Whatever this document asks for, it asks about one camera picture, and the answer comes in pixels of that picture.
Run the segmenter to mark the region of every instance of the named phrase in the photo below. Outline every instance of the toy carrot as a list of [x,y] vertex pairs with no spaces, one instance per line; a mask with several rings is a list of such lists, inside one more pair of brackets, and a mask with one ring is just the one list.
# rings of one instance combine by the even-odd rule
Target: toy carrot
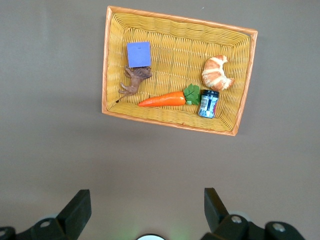
[[200,88],[190,84],[184,91],[174,91],[161,96],[150,97],[138,104],[140,107],[198,105],[201,101]]

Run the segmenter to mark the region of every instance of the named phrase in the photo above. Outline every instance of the yellow wicker basket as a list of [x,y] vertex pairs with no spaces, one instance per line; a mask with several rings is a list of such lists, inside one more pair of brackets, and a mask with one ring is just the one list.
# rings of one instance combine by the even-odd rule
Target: yellow wicker basket
[[[181,16],[109,6],[106,12],[102,112],[128,120],[187,130],[235,136],[246,103],[258,32]],[[128,65],[127,43],[150,42],[153,76],[144,80],[138,93],[116,101]],[[221,91],[216,117],[198,116],[199,106],[139,107],[150,97],[183,91],[189,84],[208,89],[202,82],[205,62],[225,55],[225,75],[235,83]]]

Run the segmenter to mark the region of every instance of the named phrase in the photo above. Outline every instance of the orange carrot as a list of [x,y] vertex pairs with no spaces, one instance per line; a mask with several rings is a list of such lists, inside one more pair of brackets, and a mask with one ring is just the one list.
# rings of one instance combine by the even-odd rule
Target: orange carrot
[[183,91],[170,92],[165,95],[150,97],[138,104],[140,107],[181,106],[186,103]]

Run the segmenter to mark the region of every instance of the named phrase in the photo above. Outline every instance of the toy croissant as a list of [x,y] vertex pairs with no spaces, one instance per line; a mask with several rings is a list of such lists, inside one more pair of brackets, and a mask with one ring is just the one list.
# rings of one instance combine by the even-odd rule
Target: toy croissant
[[224,55],[217,55],[208,59],[202,72],[203,83],[214,91],[222,91],[229,88],[235,80],[227,78],[222,68],[223,64],[228,62]]

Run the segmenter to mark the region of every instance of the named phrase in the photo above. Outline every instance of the woven wicker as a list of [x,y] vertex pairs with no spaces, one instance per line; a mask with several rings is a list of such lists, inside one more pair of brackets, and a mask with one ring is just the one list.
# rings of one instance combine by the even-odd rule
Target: woven wicker
[[[238,26],[109,6],[106,12],[102,112],[107,115],[187,130],[235,136],[243,114],[258,32]],[[128,65],[127,43],[150,42],[153,76],[138,93],[116,101]],[[216,117],[198,116],[199,106],[139,107],[147,98],[182,91],[189,84],[208,89],[201,73],[205,62],[225,55],[225,75],[235,83],[221,91]]]

